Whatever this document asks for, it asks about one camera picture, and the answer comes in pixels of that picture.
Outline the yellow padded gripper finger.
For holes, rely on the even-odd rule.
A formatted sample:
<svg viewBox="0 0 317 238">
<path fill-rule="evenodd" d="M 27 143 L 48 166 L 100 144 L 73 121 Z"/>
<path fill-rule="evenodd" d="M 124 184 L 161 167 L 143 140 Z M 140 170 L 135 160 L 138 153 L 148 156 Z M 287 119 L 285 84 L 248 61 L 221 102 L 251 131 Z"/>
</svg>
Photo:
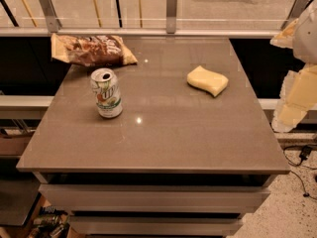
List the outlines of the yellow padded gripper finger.
<svg viewBox="0 0 317 238">
<path fill-rule="evenodd" d="M 286 133 L 294 129 L 317 104 L 317 65 L 307 63 L 302 70 L 290 70 L 283 80 L 271 127 Z"/>
<path fill-rule="evenodd" d="M 293 20 L 284 30 L 275 35 L 269 43 L 275 47 L 283 49 L 293 48 L 293 36 L 298 20 Z"/>
</svg>

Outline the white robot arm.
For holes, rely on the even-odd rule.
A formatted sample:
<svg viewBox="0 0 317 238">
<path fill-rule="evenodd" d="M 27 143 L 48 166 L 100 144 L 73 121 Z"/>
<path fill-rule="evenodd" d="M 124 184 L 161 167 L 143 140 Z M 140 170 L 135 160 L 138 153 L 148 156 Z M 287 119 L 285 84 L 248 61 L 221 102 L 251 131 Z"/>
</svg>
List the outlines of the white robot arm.
<svg viewBox="0 0 317 238">
<path fill-rule="evenodd" d="M 273 119 L 275 132 L 294 129 L 317 104 L 317 15 L 306 9 L 298 19 L 270 40 L 273 46 L 289 48 L 304 62 L 299 72 L 290 70 L 283 80 Z"/>
</svg>

